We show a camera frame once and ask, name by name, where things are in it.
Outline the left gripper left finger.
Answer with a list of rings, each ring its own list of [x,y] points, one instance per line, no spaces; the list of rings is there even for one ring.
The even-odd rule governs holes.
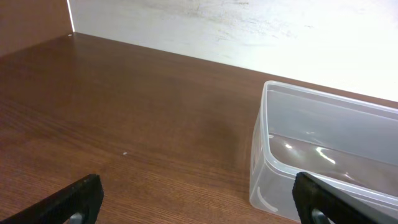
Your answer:
[[[97,221],[104,190],[98,174],[89,174],[18,212],[1,224],[89,223]]]

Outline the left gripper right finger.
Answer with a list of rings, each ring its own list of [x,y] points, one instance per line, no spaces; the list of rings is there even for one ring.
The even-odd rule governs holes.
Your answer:
[[[307,172],[296,175],[292,195],[302,224],[397,224],[397,219]]]

